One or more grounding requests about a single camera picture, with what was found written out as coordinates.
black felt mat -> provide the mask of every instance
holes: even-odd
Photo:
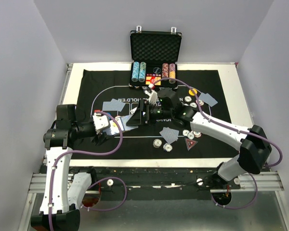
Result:
[[[178,71],[179,79],[186,82],[190,86],[200,90],[204,93],[209,93],[214,97],[218,103],[212,107],[212,116],[222,119],[227,122],[231,122],[226,100],[224,97],[221,81],[218,75],[218,71]],[[102,109],[104,101],[111,101],[111,99],[122,99],[125,102],[132,104],[133,101],[137,101],[138,98],[144,98],[146,95],[142,90],[131,90],[127,86],[129,83],[130,71],[86,71],[84,70],[83,78],[81,81],[81,87],[79,90],[78,106],[81,109],[76,111],[77,118],[79,120],[84,118],[84,112],[86,112],[86,119],[90,119],[91,105],[95,96],[101,93],[94,103],[94,109]],[[180,98],[184,98],[188,94],[186,87],[179,87],[178,95]],[[137,103],[131,105],[132,108],[136,107]],[[209,113],[208,106],[205,104],[203,110]],[[128,115],[129,106],[126,105],[119,115]],[[111,112],[112,116],[116,116],[117,113]],[[125,132],[123,136],[160,136],[159,132],[163,130],[163,127],[170,127],[180,131],[179,135],[182,135],[182,129],[177,128],[171,122],[157,122],[154,126],[144,126],[134,129],[132,131]],[[200,138],[195,138],[198,143],[190,150],[187,151],[186,144],[183,137],[180,137],[178,141],[172,143],[173,150],[171,152],[163,151],[162,147],[156,149],[152,146],[153,140],[156,138],[124,138],[122,146],[113,155],[110,156],[88,156],[74,154],[72,159],[172,159],[172,158],[230,158],[237,155],[237,151],[229,145],[216,140],[212,137],[202,135]],[[90,139],[85,139],[82,142],[77,141],[74,150],[85,150],[91,152],[107,152],[116,147],[118,138],[107,141],[101,146],[95,146],[90,143]]]

metal bracket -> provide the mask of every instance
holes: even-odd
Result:
[[[258,191],[283,191],[284,186],[281,182],[278,172],[261,172],[259,175],[253,175],[258,186]],[[240,189],[232,189],[231,192],[253,192],[255,183],[248,173],[238,176]],[[223,193],[226,190],[213,189],[212,193]]]
[[[136,32],[137,32],[137,33],[141,33],[141,26],[137,26],[137,27],[136,27]]]
[[[172,27],[171,28],[171,33],[172,34],[176,34],[177,33],[177,28],[176,27]]]
[[[73,174],[68,175],[68,184],[67,188],[71,186],[71,181],[72,181]],[[28,194],[32,193],[44,193],[45,192],[45,186],[46,186],[46,174],[33,174],[31,183],[29,186],[29,191]],[[86,194],[99,194],[98,191],[86,191]]]
[[[66,65],[67,65],[66,78],[64,80],[63,89],[62,89],[62,92],[61,92],[59,104],[63,104],[63,100],[64,100],[64,97],[65,97],[65,94],[66,94],[68,81],[69,81],[69,78],[71,76],[72,69],[73,69],[73,64],[66,64]]]

white wall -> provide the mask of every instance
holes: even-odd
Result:
[[[289,206],[289,0],[275,0],[238,65],[239,77],[255,123],[280,145],[276,167]],[[276,151],[271,162],[277,160]]]
[[[129,62],[129,32],[183,33],[180,62],[237,62],[273,0],[34,0],[69,63]]]
[[[66,65],[32,0],[0,0],[0,231],[18,229]]]

blue poker chip stack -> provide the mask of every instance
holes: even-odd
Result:
[[[139,77],[138,77],[138,80],[141,83],[145,82],[145,69],[146,69],[146,63],[141,62],[140,63],[140,70],[139,70]]]
[[[138,81],[138,76],[139,76],[139,62],[134,62],[134,65],[133,65],[133,72],[132,72],[132,75],[131,75],[131,80],[133,82],[137,82]]]

metal frame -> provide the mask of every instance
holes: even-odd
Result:
[[[71,76],[72,68],[73,68],[73,64],[66,64],[66,65],[67,65],[66,78],[64,80],[63,89],[61,92],[59,104],[63,103],[64,96],[66,95],[66,89],[67,89],[68,81],[69,81],[69,78]]]
[[[37,196],[36,193],[28,193],[25,208],[21,215],[20,223],[18,226],[18,231],[28,230],[36,196]]]
[[[68,175],[68,180],[71,180],[71,177],[73,174]],[[262,172],[259,175],[254,175],[254,178],[256,179],[257,186],[258,186],[258,191],[263,192],[263,191],[283,191],[284,186],[281,182],[281,179],[279,177],[278,172]],[[240,180],[240,186],[241,189],[233,189],[231,192],[253,192],[255,191],[255,184],[251,176],[246,173],[243,175],[238,176],[238,179]],[[33,174],[30,187],[29,187],[29,192],[32,194],[36,193],[44,193],[45,191],[45,183],[46,183],[46,174]],[[141,186],[137,185],[126,185],[127,187],[137,187],[141,188]],[[152,186],[153,188],[161,187],[160,185],[155,185]],[[226,190],[219,190],[219,189],[214,189],[210,190],[212,193],[221,193],[221,192],[226,192]],[[86,191],[86,194],[99,194],[98,191]]]

